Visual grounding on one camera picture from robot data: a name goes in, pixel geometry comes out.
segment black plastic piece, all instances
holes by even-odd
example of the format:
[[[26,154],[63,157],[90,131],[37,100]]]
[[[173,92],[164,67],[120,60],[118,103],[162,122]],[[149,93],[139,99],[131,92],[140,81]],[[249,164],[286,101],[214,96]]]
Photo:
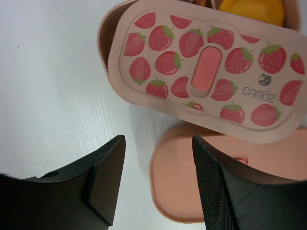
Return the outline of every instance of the black plastic piece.
[[[307,229],[307,181],[253,169],[199,136],[192,145],[207,230]]]
[[[0,229],[107,230],[125,158],[124,136],[41,178],[0,175]]]

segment white table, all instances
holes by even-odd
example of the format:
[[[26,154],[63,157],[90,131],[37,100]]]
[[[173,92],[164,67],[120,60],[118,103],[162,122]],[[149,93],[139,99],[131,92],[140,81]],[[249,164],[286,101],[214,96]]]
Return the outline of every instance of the white table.
[[[180,121],[123,101],[104,73],[97,29],[119,2],[0,0],[0,172],[39,177],[124,134],[111,229],[203,230],[203,224],[167,220],[151,200],[148,165],[155,143]],[[301,6],[306,12],[307,1]]]

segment strawberry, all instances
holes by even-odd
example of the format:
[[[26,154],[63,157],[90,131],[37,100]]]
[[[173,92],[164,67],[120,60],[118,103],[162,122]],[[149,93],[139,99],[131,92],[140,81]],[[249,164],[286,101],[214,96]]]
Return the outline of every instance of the strawberry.
[[[294,53],[291,56],[291,67],[295,72],[305,74],[305,66],[298,53]]]
[[[261,50],[258,61],[264,71],[276,74],[286,62],[286,51],[280,45],[269,45]]]
[[[201,112],[205,112],[205,110],[203,109],[202,105],[198,104],[198,103],[195,103],[195,102],[189,102],[187,104],[183,103],[183,105],[186,106],[186,107],[192,108],[192,109],[196,109],[196,110],[201,111]]]
[[[178,78],[172,85],[172,88],[171,88],[172,94],[174,94],[176,97],[179,97],[179,98],[189,97],[189,94],[187,92],[188,81],[189,81],[188,77]]]
[[[199,49],[204,45],[203,35],[200,29],[191,29],[183,34],[179,41],[179,49],[185,58],[197,55]]]
[[[285,84],[282,91],[280,92],[280,102],[284,105],[293,105],[302,85],[302,80],[292,80]]]
[[[143,15],[134,24],[142,29],[152,28],[155,24],[155,13],[153,12]]]
[[[168,96],[168,87],[165,85],[165,81],[157,78],[157,80],[149,82],[146,93],[165,99]]]
[[[189,19],[184,19],[173,15],[171,15],[171,20],[174,26],[181,30],[187,28],[192,22]]]
[[[229,100],[238,90],[233,81],[227,79],[219,79],[211,98],[220,102]]]
[[[234,44],[234,33],[229,30],[224,30],[218,27],[212,27],[207,33],[208,43],[215,43],[224,48],[230,49]]]
[[[164,75],[173,75],[181,68],[180,56],[174,51],[166,51],[155,62],[155,69]]]
[[[232,103],[223,107],[220,112],[220,117],[238,124],[242,124],[244,121],[244,111],[242,110],[242,106]]]
[[[124,55],[128,57],[140,54],[145,46],[146,36],[141,33],[130,33],[124,50]]]
[[[226,70],[228,73],[238,74],[249,70],[251,63],[254,61],[251,51],[246,48],[235,48],[226,59]]]
[[[270,104],[262,104],[258,106],[251,114],[251,121],[258,126],[271,126],[282,115],[278,107]]]
[[[149,37],[149,47],[152,50],[165,50],[169,48],[174,39],[172,29],[160,25],[153,29]]]
[[[129,73],[133,79],[133,82],[142,85],[150,75],[150,66],[148,61],[143,57],[138,57],[130,65]]]
[[[259,38],[251,37],[248,35],[240,34],[240,36],[248,43],[255,44],[260,41]]]

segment bento box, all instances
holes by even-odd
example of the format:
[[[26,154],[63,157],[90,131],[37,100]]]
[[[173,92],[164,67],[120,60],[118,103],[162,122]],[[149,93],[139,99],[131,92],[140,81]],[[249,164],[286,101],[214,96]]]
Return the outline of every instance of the bento box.
[[[285,27],[179,0],[127,1],[102,20],[98,50],[124,100],[254,143],[307,113],[307,38],[298,1]]]
[[[196,134],[254,169],[295,181],[307,180],[305,127],[280,141],[255,144],[192,124],[175,126],[159,138],[149,169],[153,203],[172,221],[204,222],[192,150]]]

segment pink lunch box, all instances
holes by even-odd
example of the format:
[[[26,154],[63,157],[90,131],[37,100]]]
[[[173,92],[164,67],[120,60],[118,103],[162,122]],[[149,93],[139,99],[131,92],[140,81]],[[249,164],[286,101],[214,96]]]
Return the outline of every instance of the pink lunch box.
[[[307,113],[307,38],[298,1],[284,3],[287,28],[178,0],[122,3],[98,32],[109,82],[130,103],[242,140],[279,141]]]

